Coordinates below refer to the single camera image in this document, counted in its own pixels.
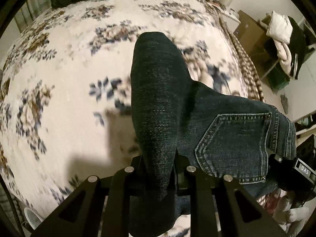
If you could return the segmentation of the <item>white gloved right hand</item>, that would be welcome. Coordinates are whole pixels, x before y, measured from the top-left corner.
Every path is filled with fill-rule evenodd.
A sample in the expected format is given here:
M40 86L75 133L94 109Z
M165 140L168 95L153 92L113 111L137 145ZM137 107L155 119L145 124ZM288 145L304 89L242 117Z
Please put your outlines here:
M308 207L291 208L292 200L284 195L278 201L273 219L285 231L287 236L295 237L303 229L309 215Z

